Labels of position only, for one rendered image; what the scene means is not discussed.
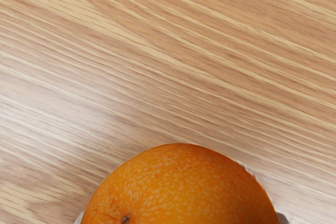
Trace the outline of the orange fruit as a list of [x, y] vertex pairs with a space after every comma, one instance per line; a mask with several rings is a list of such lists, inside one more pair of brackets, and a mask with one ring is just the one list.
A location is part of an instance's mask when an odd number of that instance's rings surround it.
[[199, 145], [146, 150], [110, 173], [81, 224], [279, 224], [260, 183], [231, 158]]

